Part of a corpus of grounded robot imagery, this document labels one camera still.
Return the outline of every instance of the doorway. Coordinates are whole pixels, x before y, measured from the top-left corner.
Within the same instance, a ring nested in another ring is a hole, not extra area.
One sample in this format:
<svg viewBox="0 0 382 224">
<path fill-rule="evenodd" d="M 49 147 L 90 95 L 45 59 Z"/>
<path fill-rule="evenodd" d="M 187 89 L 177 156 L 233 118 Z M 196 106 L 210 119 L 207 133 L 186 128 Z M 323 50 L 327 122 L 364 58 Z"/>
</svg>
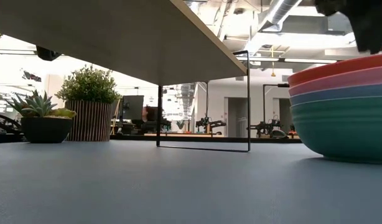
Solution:
<svg viewBox="0 0 382 224">
<path fill-rule="evenodd" d="M 279 99 L 279 120 L 281 122 L 281 130 L 288 133 L 291 130 L 292 114 L 291 101 L 289 99 Z"/>
<path fill-rule="evenodd" d="M 248 132 L 248 99 L 247 98 L 228 98 L 228 122 L 227 137 L 246 138 Z"/>
</svg>

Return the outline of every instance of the plastic bowl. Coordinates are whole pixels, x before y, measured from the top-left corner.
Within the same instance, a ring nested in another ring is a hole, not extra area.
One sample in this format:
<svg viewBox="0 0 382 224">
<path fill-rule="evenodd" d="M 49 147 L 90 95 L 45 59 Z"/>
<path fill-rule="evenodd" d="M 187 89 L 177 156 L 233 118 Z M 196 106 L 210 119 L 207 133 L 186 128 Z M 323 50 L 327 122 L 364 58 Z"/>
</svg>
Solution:
<svg viewBox="0 0 382 224">
<path fill-rule="evenodd" d="M 291 104 L 298 105 L 311 101 L 334 100 L 363 96 L 382 96 L 382 84 L 341 87 L 329 90 L 313 91 L 310 93 L 302 93 L 292 96 Z"/>
<path fill-rule="evenodd" d="M 291 96 L 312 91 L 327 90 L 357 85 L 373 85 L 382 83 L 382 67 L 369 68 L 354 72 L 342 73 L 331 77 L 312 80 L 289 89 Z"/>
<path fill-rule="evenodd" d="M 288 78 L 288 82 L 289 86 L 293 87 L 318 78 L 330 77 L 332 75 L 375 67 L 382 67 L 382 54 L 344 60 L 341 62 L 304 70 L 291 75 Z"/>
<path fill-rule="evenodd" d="M 291 106 L 302 142 L 330 159 L 382 163 L 382 97 Z"/>
</svg>

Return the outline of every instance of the red bowl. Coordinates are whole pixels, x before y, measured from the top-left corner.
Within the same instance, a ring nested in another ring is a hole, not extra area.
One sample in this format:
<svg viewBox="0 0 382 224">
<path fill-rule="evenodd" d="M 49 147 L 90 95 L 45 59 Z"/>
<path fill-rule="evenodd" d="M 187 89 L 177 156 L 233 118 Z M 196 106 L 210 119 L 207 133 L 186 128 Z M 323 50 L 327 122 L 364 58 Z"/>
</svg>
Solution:
<svg viewBox="0 0 382 224">
<path fill-rule="evenodd" d="M 341 62 L 311 68 L 291 75 L 288 78 L 289 86 L 296 86 L 318 78 L 330 77 L 345 72 L 382 66 L 382 54 L 369 57 L 355 58 Z"/>
<path fill-rule="evenodd" d="M 289 94 L 290 96 L 295 96 L 319 90 L 374 84 L 382 84 L 382 67 L 347 72 L 305 82 L 290 87 Z"/>
</svg>

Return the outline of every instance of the black metal frame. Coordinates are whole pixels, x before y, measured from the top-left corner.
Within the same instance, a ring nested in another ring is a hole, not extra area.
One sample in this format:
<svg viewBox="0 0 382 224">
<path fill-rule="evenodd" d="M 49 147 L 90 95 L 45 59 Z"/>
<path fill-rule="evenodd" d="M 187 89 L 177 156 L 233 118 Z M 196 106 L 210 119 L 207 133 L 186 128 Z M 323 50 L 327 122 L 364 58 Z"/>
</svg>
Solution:
<svg viewBox="0 0 382 224">
<path fill-rule="evenodd" d="M 156 146 L 157 147 L 167 147 L 174 149 L 195 149 L 195 150 L 204 150 L 204 151 L 220 151 L 220 152 L 249 152 L 251 150 L 251 77 L 250 77 L 250 68 L 249 68 L 249 52 L 247 50 L 242 50 L 239 52 L 233 52 L 233 55 L 242 55 L 246 54 L 248 58 L 247 61 L 247 71 L 246 76 L 248 77 L 247 88 L 248 88 L 248 138 L 247 138 L 247 150 L 230 150 L 230 149 L 209 149 L 209 148 L 196 148 L 196 147 L 182 147 L 182 146 L 161 146 L 161 118 L 162 118 L 162 89 L 163 87 L 159 85 L 158 87 L 158 116 L 157 116 L 157 126 L 156 126 Z"/>
<path fill-rule="evenodd" d="M 279 88 L 289 88 L 288 83 L 263 84 L 263 122 L 266 122 L 266 86 L 276 86 Z"/>
</svg>

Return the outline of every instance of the teal bowl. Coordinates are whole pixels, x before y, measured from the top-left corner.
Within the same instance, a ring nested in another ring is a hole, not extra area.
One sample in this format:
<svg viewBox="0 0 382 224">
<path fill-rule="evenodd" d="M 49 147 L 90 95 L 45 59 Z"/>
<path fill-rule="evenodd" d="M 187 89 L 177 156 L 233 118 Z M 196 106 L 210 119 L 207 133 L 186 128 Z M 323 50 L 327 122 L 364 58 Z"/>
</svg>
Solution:
<svg viewBox="0 0 382 224">
<path fill-rule="evenodd" d="M 291 113 L 312 151 L 338 161 L 382 163 L 382 96 L 302 103 Z"/>
</svg>

